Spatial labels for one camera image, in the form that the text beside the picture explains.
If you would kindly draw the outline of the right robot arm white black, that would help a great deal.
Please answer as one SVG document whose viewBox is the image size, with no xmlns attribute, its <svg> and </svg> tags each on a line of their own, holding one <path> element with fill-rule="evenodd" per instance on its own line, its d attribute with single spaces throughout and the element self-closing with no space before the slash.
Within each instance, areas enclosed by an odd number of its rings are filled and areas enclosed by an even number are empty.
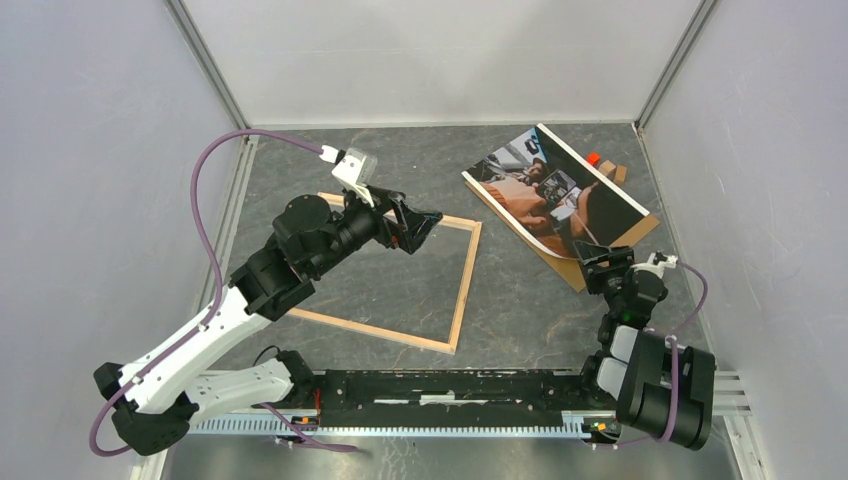
<svg viewBox="0 0 848 480">
<path fill-rule="evenodd" d="M 657 442 L 701 449 L 712 430 L 715 357 L 681 345 L 677 329 L 661 333 L 649 326 L 669 294 L 665 272 L 694 267 L 661 252 L 638 262 L 627 246 L 577 241 L 574 251 L 587 292 L 608 308 L 597 332 L 601 348 L 577 382 L 580 400 L 602 408 L 614 399 L 618 423 Z"/>
</svg>

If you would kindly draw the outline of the light wooden picture frame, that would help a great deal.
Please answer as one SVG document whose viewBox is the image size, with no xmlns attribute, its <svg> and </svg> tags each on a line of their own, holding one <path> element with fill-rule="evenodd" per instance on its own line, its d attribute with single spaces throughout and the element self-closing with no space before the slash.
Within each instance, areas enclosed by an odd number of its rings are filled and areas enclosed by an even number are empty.
<svg viewBox="0 0 848 480">
<path fill-rule="evenodd" d="M 483 223 L 447 215 L 416 253 L 369 243 L 317 284 L 291 316 L 454 354 Z"/>
</svg>

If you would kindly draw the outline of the brown cardboard backing board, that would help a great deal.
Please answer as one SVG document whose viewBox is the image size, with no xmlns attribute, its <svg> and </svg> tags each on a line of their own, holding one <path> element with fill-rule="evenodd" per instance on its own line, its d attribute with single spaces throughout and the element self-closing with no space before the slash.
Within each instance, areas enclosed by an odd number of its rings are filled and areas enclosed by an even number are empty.
<svg viewBox="0 0 848 480">
<path fill-rule="evenodd" d="M 500 206 L 495 199 L 486 193 L 482 186 L 471 181 L 465 180 L 465 185 L 483 201 L 496 215 L 508 225 L 513 233 L 515 233 L 532 251 L 534 251 L 556 274 L 564 280 L 576 292 L 581 292 L 586 288 L 584 273 L 591 269 L 589 259 L 577 258 L 560 258 L 547 253 L 543 249 L 543 244 L 537 242 L 534 238 L 526 235 L 524 229 L 519 223 L 514 220 Z M 659 218 L 654 214 L 649 214 L 641 219 L 636 225 L 630 228 L 619 239 L 615 240 L 609 247 L 610 253 L 602 254 L 598 246 L 593 246 L 588 249 L 588 253 L 593 253 L 595 270 L 601 267 L 609 269 L 613 263 L 619 265 L 624 263 L 624 248 L 629 248 L 632 253 L 629 255 L 631 264 L 638 262 L 635 256 L 634 245 L 643 240 L 649 233 L 660 225 Z"/>
</svg>

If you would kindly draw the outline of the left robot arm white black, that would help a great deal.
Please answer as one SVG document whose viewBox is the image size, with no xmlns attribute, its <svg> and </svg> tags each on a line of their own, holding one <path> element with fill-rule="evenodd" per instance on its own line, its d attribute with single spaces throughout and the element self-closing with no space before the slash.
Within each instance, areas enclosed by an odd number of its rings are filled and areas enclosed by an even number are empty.
<svg viewBox="0 0 848 480">
<path fill-rule="evenodd" d="M 297 408 L 312 399 L 312 376 L 293 353 L 214 377 L 207 370 L 311 296 L 318 280 L 363 245 L 411 254 L 442 220 L 438 211 L 410 207 L 401 192 L 366 193 L 347 192 L 338 211 L 315 194 L 294 198 L 273 220 L 266 244 L 217 282 L 207 307 L 139 359 L 95 371 L 106 401 L 99 418 L 111 420 L 125 450 L 153 455 L 219 415 L 280 401 Z"/>
</svg>

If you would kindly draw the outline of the printed photo with white border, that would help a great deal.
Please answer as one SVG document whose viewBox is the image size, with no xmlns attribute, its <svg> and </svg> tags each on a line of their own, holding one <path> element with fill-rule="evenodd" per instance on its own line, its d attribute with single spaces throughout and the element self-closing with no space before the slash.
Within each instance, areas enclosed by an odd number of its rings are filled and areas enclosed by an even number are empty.
<svg viewBox="0 0 848 480">
<path fill-rule="evenodd" d="M 649 210 L 607 174 L 537 124 L 462 172 L 463 178 L 533 246 L 574 259 L 574 243 L 613 246 Z"/>
</svg>

